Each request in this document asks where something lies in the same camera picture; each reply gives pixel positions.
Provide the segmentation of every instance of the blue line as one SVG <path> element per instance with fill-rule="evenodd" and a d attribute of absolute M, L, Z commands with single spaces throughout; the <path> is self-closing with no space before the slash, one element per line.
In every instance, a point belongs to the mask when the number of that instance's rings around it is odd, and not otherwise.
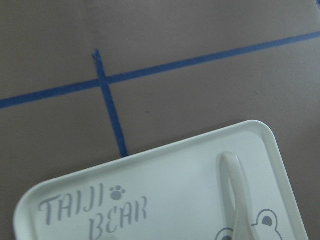
<path fill-rule="evenodd" d="M 100 87 L 104 96 L 105 104 L 109 112 L 111 124 L 113 127 L 116 142 L 120 150 L 121 157 L 127 157 L 128 150 L 126 146 L 125 136 L 123 134 L 123 131 L 120 125 L 115 102 L 112 97 L 110 85 L 107 80 L 107 76 L 105 74 L 104 65 L 103 65 L 99 50 L 96 50 L 93 53 L 93 56 L 94 56 L 95 65 L 96 65 L 96 73 L 99 77 Z"/>
<path fill-rule="evenodd" d="M 0 109 L 99 87 L 99 80 L 80 82 L 0 100 Z"/>
<path fill-rule="evenodd" d="M 249 54 L 257 51 L 280 47 L 283 45 L 294 44 L 294 43 L 307 41 L 307 40 L 311 40 L 319 37 L 320 37 L 320 31 L 313 32 L 305 35 L 260 43 L 252 46 L 241 47 L 233 50 L 222 51 L 222 52 L 213 53 L 210 55 L 190 58 L 190 59 L 176 61 L 176 62 L 164 64 L 164 65 L 159 65 L 159 66 L 149 67 L 141 70 L 122 73 L 118 75 L 108 76 L 107 80 L 110 84 L 115 84 L 115 83 L 131 80 L 131 79 L 146 77 L 149 75 L 163 73 L 163 72 L 180 69 L 180 68 L 186 68 L 186 67 L 190 67 L 198 64 L 208 63 L 208 62 L 226 59 L 226 58 L 239 56 L 243 54 Z"/>

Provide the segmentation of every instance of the paw print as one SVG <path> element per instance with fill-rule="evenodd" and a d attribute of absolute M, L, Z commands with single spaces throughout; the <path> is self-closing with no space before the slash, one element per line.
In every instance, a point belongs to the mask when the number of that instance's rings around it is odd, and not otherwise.
<path fill-rule="evenodd" d="M 119 185 L 116 187 L 111 187 L 110 191 L 112 192 L 110 197 L 115 201 L 120 200 L 122 198 L 122 194 L 126 192 L 126 190 L 122 189 L 122 187 Z"/>

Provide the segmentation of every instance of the bear ear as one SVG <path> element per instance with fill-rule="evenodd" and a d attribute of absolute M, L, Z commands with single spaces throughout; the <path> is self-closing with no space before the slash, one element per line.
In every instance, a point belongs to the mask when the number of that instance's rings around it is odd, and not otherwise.
<path fill-rule="evenodd" d="M 232 240 L 233 230 L 231 228 L 221 229 L 215 237 L 215 240 Z"/>
<path fill-rule="evenodd" d="M 256 225 L 266 225 L 276 229 L 278 225 L 277 215 L 269 209 L 264 209 L 259 213 Z"/>

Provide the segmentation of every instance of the rectangular tray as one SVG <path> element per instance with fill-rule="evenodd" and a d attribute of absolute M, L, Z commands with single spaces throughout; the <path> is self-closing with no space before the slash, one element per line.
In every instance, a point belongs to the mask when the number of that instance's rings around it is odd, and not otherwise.
<path fill-rule="evenodd" d="M 40 183 L 16 207 L 16 239 L 225 240 L 224 152 L 241 163 L 257 240 L 307 240 L 276 139 L 256 120 Z"/>

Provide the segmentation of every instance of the white tray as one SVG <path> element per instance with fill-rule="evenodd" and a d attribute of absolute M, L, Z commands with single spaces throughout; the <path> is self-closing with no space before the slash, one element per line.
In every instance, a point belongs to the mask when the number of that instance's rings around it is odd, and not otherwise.
<path fill-rule="evenodd" d="M 38 184 L 15 210 L 16 239 L 231 240 L 225 152 L 239 159 L 255 239 L 307 240 L 275 137 L 255 120 Z"/>

